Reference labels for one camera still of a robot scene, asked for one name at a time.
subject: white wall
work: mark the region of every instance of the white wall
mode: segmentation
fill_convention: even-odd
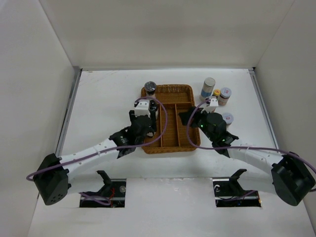
[[[316,165],[316,1],[296,0],[256,68],[282,148]],[[305,204],[316,227],[316,194]]]
[[[0,0],[0,236],[27,235],[26,181],[56,148],[74,70],[37,0]]]
[[[294,0],[40,0],[87,68],[253,67]]]

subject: white table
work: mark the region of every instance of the white table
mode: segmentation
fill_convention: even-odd
[[[227,105],[216,110],[234,115],[229,132],[244,142],[273,147],[248,70],[94,71],[81,75],[62,154],[88,148],[128,126],[128,111],[145,82],[189,84],[198,104],[206,77],[215,78],[216,88],[233,91]],[[201,146],[210,147],[200,136]],[[215,151],[148,155],[137,149],[97,167],[111,178],[127,178],[125,208],[77,208],[76,194],[53,206],[40,198],[29,236],[315,236],[303,202],[292,207],[260,192],[261,208],[216,208],[210,177],[230,176],[240,168],[261,172]]]

